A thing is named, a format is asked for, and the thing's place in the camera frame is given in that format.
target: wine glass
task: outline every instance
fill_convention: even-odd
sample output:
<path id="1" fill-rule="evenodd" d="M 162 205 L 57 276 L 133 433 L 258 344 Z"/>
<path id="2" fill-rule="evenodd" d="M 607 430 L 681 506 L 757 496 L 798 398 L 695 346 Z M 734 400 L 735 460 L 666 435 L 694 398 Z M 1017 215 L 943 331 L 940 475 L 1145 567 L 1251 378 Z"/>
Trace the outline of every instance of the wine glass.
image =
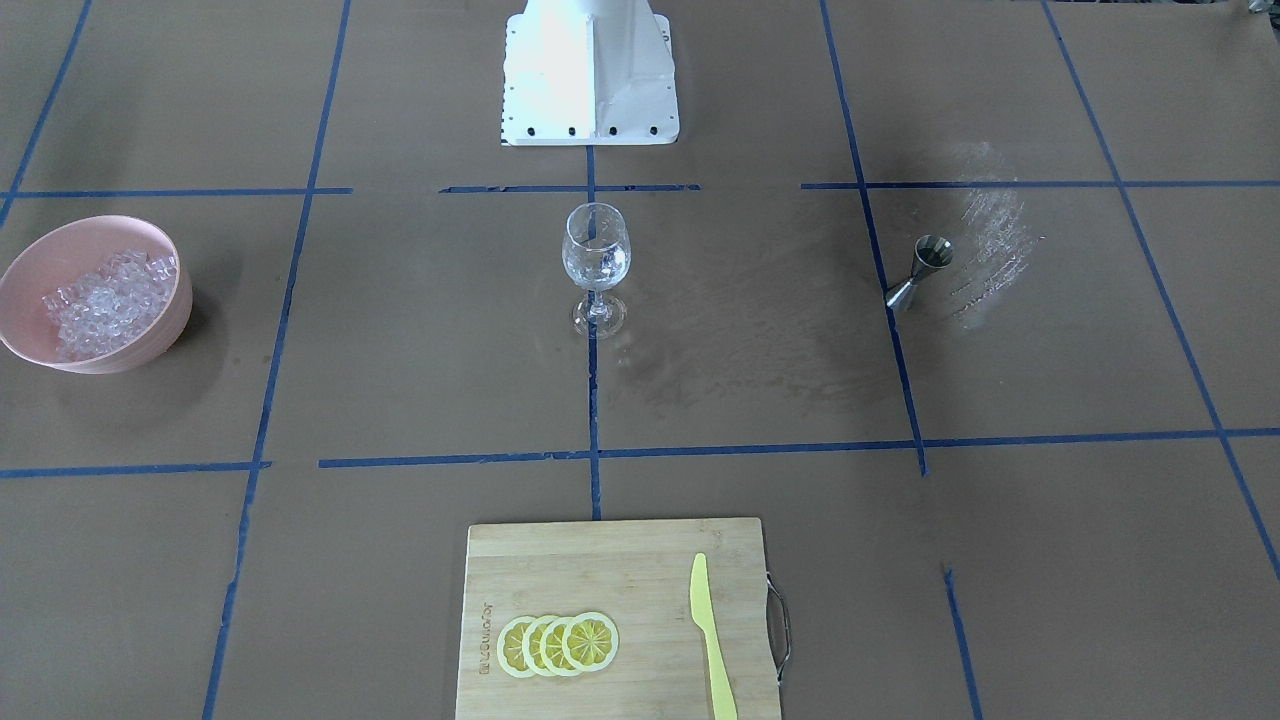
<path id="1" fill-rule="evenodd" d="M 568 214 L 561 249 L 564 272 L 588 291 L 573 306 L 573 329 L 596 338 L 618 332 L 626 305 L 604 291 L 622 282 L 631 269 L 631 240 L 618 209 L 604 202 L 586 202 Z"/>

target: pink bowl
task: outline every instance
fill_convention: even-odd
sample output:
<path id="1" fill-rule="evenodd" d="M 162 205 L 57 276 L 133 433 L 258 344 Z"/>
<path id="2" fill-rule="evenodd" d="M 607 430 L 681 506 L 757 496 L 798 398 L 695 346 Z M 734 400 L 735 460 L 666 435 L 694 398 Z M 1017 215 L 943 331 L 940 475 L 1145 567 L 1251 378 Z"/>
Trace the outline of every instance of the pink bowl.
<path id="1" fill-rule="evenodd" d="M 141 250 L 151 256 L 173 255 L 178 286 L 160 316 L 124 347 L 77 363 L 58 361 L 58 328 L 50 322 L 44 296 L 99 269 L 113 252 Z M 178 249 L 160 228 L 124 215 L 84 218 L 37 240 L 0 278 L 0 341 L 23 360 L 68 373 L 101 375 L 137 368 L 173 345 L 191 318 L 191 277 Z"/>

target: ice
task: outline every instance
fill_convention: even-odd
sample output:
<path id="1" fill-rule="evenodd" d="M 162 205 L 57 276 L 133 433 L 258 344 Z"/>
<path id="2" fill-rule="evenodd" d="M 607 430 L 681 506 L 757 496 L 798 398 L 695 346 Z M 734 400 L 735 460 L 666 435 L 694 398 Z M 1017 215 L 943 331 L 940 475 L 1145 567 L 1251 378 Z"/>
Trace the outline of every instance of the ice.
<path id="1" fill-rule="evenodd" d="M 93 273 L 44 297 L 58 327 L 58 361 L 106 355 L 146 331 L 178 284 L 178 260 L 141 250 L 115 252 Z"/>

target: cutting board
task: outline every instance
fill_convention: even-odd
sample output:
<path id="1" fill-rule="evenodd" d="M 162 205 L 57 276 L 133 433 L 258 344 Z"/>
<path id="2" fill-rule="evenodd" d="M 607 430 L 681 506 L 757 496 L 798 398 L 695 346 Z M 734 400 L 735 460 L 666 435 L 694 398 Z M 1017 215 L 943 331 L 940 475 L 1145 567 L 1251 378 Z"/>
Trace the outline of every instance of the cutting board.
<path id="1" fill-rule="evenodd" d="M 707 553 L 739 717 L 781 720 L 756 518 L 472 525 L 457 720 L 710 720 L 707 650 L 689 611 L 696 552 Z M 498 633 L 511 619 L 591 610 L 618 628 L 605 669 L 512 678 L 499 667 Z"/>

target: brand logo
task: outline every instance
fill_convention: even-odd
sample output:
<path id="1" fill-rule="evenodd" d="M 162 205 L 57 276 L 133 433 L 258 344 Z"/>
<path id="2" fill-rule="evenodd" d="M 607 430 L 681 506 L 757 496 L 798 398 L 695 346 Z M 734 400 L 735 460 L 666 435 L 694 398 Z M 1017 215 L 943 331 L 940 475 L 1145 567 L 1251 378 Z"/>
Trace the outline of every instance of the brand logo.
<path id="1" fill-rule="evenodd" d="M 484 603 L 480 611 L 480 674 L 489 674 L 489 657 L 493 655 L 493 606 Z"/>

